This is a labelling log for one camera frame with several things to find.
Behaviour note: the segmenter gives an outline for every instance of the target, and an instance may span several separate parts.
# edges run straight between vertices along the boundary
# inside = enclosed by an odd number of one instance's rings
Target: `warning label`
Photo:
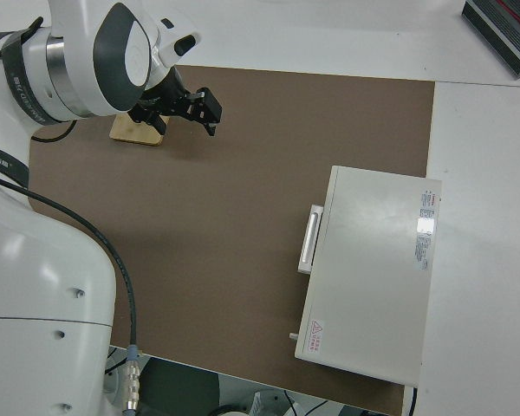
[[[420,200],[416,248],[414,256],[418,269],[427,270],[431,261],[432,237],[435,232],[435,210],[439,196],[426,191]]]
[[[319,354],[322,346],[324,322],[317,319],[310,321],[310,330],[308,336],[308,352],[311,354]]]

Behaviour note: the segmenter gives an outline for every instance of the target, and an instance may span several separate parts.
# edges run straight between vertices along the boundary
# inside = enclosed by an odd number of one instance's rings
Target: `cable connector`
[[[139,377],[140,368],[137,362],[139,350],[136,345],[130,345],[127,348],[127,363],[126,363],[126,385],[124,386],[124,411],[125,416],[135,415],[137,405],[139,404]]]

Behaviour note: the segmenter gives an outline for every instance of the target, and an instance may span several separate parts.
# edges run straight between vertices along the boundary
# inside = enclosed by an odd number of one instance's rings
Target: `white box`
[[[441,183],[334,166],[295,356],[416,387]]]

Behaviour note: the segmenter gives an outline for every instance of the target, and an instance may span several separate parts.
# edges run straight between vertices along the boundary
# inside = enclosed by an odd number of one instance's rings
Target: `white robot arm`
[[[37,19],[0,33],[0,414],[119,415],[101,391],[114,270],[94,240],[19,193],[29,140],[41,126],[125,112],[162,133],[159,115],[180,115],[213,135],[221,107],[208,88],[186,91],[173,66],[200,40],[182,16],[156,22],[140,0],[49,6],[50,28]],[[135,338],[132,328],[126,416],[138,399]]]

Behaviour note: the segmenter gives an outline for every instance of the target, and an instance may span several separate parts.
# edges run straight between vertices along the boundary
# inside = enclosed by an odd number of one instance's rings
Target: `brown board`
[[[207,86],[223,105],[215,138],[172,118],[162,146],[139,146],[108,138],[113,117],[85,120],[61,142],[32,145],[31,189],[117,246],[145,353],[400,414],[402,386],[298,360],[289,333],[308,286],[296,267],[309,207],[323,204],[331,166],[425,176],[433,83],[180,70],[188,89]],[[119,346],[126,299],[119,281]]]

